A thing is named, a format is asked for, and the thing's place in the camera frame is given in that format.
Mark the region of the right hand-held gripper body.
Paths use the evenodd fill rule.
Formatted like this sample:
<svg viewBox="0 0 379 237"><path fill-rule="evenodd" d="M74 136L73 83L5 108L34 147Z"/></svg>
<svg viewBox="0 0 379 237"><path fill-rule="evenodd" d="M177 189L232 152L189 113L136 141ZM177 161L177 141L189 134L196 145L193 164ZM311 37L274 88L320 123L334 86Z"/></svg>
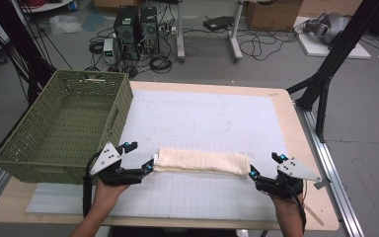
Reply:
<svg viewBox="0 0 379 237"><path fill-rule="evenodd" d="M294 198L303 192L303 181L322 181L320 175L297 158L288 158L282 164L262 162L257 168L261 176L255 182L256 189L282 199Z"/></svg>

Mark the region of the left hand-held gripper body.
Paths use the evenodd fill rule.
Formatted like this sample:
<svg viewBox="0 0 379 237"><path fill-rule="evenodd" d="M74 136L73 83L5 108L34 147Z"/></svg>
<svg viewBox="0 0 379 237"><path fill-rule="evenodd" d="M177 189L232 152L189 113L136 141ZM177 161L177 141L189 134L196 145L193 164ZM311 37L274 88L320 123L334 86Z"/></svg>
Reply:
<svg viewBox="0 0 379 237"><path fill-rule="evenodd" d="M121 167L121 155L111 142L108 142L101 150L94 165L89 169L89 175L98 176L105 185L111 187L140 184L143 179L141 168Z"/></svg>

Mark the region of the cream towel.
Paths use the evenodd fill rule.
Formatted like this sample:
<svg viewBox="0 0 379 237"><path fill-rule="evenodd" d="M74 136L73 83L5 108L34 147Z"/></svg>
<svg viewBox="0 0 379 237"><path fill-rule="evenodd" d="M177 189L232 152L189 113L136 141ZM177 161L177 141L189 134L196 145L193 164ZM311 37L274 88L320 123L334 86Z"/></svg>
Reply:
<svg viewBox="0 0 379 237"><path fill-rule="evenodd" d="M161 148L155 161L158 172L207 172L247 176L250 158L243 154Z"/></svg>

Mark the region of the person's right hand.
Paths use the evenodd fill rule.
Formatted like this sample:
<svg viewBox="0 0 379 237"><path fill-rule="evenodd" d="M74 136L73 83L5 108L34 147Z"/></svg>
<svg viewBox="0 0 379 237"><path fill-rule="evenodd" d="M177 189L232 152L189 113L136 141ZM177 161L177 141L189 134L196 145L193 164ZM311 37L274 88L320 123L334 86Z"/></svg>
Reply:
<svg viewBox="0 0 379 237"><path fill-rule="evenodd" d="M271 196L271 201L274 204L275 212L277 214L298 214L299 208L297 203L293 198L291 199L282 199L280 197Z"/></svg>

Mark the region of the person's left hand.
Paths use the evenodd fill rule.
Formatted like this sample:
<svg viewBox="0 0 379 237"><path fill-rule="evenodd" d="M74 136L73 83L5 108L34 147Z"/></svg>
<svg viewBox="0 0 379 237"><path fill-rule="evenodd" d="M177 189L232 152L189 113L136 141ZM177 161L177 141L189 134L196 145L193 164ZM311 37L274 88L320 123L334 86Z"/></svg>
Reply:
<svg viewBox="0 0 379 237"><path fill-rule="evenodd" d="M129 185L111 187L99 181L95 191L94 206L98 208L113 208L118 197L128 188Z"/></svg>

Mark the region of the beige tape strip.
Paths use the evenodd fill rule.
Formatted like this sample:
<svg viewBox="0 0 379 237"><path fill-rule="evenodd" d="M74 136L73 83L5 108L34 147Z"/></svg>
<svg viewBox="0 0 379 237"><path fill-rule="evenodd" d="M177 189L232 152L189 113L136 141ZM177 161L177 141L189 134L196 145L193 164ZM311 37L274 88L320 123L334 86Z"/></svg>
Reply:
<svg viewBox="0 0 379 237"><path fill-rule="evenodd" d="M322 210L315 206L309 206L307 203L304 204L304 208L319 223L320 226L325 225Z"/></svg>

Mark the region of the green woven basket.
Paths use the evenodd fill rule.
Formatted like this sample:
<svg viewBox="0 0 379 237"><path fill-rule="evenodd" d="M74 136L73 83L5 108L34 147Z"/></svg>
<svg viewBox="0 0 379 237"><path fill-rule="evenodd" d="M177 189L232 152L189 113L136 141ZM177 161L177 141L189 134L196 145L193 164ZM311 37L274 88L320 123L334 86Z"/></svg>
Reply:
<svg viewBox="0 0 379 237"><path fill-rule="evenodd" d="M56 71L0 148L26 183L78 185L92 155L120 141L133 93L124 73Z"/></svg>

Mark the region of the white grid mat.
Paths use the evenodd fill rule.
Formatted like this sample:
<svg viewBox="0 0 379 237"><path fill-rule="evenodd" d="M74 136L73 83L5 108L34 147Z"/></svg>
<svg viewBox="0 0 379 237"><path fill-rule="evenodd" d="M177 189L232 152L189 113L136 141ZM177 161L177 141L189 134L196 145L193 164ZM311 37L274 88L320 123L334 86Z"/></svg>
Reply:
<svg viewBox="0 0 379 237"><path fill-rule="evenodd" d="M261 96L135 90L121 139L138 144L124 168L177 148L244 154L270 178L272 153L286 150L274 104ZM112 214L258 221L272 220L274 207L248 177L155 171L121 194Z"/></svg>

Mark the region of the grey bench power supply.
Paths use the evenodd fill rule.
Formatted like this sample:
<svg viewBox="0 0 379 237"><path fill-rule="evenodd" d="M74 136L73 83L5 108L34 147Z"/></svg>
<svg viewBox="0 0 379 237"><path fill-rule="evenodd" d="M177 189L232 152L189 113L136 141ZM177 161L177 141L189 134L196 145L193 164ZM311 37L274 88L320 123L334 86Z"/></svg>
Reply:
<svg viewBox="0 0 379 237"><path fill-rule="evenodd" d="M116 58L115 58L114 40L113 39L105 39L104 40L103 54L105 56L106 64L108 64L108 65L114 65L115 64Z"/></svg>

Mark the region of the black computer tower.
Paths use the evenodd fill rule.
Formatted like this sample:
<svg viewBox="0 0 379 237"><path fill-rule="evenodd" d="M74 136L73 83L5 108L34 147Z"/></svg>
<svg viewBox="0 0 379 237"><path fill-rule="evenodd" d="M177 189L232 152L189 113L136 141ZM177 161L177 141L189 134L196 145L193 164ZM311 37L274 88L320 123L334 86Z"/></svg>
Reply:
<svg viewBox="0 0 379 237"><path fill-rule="evenodd" d="M137 43L140 40L139 16L136 6L120 6L114 21L120 55L124 59L138 58Z"/></svg>
<svg viewBox="0 0 379 237"><path fill-rule="evenodd" d="M159 53L159 34L156 7L143 7L140 11L140 23L145 49L151 54Z"/></svg>

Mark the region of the white floor board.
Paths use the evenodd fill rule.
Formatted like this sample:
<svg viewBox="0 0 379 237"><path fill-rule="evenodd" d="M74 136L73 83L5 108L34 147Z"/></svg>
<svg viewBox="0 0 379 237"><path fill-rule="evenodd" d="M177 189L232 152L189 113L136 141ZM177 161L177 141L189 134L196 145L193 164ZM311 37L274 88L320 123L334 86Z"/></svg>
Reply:
<svg viewBox="0 0 379 237"><path fill-rule="evenodd" d="M308 17L297 17L293 27L298 34L300 44L308 56L326 57L329 54L329 47L313 34L303 32L303 27ZM348 55L348 59L365 59L368 60L371 55L359 43Z"/></svg>

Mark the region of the white desk leg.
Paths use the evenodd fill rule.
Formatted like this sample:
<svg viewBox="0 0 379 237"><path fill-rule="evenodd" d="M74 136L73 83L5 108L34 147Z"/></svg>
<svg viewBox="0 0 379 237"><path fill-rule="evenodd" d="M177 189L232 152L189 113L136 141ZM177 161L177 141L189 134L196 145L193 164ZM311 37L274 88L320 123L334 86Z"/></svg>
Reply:
<svg viewBox="0 0 379 237"><path fill-rule="evenodd" d="M232 31L229 33L229 41L230 41L232 50L234 52L235 61L239 61L243 58L241 49L237 41L237 33L238 33L239 23L240 23L240 19L242 15L242 10L243 10L243 1L237 0L234 20L233 20L233 27L232 27Z"/></svg>
<svg viewBox="0 0 379 237"><path fill-rule="evenodd" d="M177 10L178 10L178 25L177 25L177 56L180 63L185 62L185 44L184 44L184 36L183 36L183 13L182 13L182 5L183 0L177 0Z"/></svg>

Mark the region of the clear plastic bag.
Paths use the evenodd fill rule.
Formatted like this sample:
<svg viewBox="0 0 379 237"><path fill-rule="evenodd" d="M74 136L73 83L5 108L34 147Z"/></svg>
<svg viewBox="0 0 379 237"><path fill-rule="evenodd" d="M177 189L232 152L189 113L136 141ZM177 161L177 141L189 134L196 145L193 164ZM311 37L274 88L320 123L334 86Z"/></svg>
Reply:
<svg viewBox="0 0 379 237"><path fill-rule="evenodd" d="M74 16L58 15L49 19L53 35L73 34L81 31L81 24Z"/></svg>

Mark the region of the grey headset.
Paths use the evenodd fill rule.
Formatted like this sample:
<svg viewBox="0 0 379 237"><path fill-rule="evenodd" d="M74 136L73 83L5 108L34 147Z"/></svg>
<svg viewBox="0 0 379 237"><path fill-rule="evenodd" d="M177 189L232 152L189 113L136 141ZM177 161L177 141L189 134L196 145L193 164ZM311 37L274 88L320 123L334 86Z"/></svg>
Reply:
<svg viewBox="0 0 379 237"><path fill-rule="evenodd" d="M331 44L349 23L349 18L340 13L323 13L317 19L307 20L304 26L305 33L312 33L324 44Z"/></svg>

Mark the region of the brown cardboard box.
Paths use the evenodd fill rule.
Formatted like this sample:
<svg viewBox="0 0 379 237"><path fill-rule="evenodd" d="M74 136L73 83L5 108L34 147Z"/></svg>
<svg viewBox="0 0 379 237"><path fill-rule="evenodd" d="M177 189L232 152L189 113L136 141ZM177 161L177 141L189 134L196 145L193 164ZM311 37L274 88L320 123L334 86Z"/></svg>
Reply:
<svg viewBox="0 0 379 237"><path fill-rule="evenodd" d="M304 0L271 0L250 2L246 12L247 26L252 31L293 30Z"/></svg>

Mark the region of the flat black device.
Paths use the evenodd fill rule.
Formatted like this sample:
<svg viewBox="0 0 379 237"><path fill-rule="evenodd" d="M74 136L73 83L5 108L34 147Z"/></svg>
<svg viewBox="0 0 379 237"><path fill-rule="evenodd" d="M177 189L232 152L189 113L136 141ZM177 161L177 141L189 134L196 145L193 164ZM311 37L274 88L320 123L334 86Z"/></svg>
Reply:
<svg viewBox="0 0 379 237"><path fill-rule="evenodd" d="M218 30L227 29L233 25L234 18L222 16L214 19L207 19L203 25L210 31L216 32Z"/></svg>

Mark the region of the black metal frame stand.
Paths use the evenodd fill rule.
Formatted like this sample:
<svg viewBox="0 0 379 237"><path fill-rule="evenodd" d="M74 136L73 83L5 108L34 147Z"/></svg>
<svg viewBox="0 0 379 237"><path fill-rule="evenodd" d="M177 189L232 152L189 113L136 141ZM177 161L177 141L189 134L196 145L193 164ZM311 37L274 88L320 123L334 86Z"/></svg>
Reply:
<svg viewBox="0 0 379 237"><path fill-rule="evenodd" d="M0 46L9 56L19 79L28 84L25 96L31 106L56 68L39 52L11 0L0 0L0 26L15 50L1 36Z"/></svg>
<svg viewBox="0 0 379 237"><path fill-rule="evenodd" d="M311 112L314 103L319 101L315 133L323 143L325 143L324 127L331 81L378 15L379 0L362 0L341 33L340 39L316 73L287 89L289 94L304 89L302 96L295 101L295 105L303 111Z"/></svg>

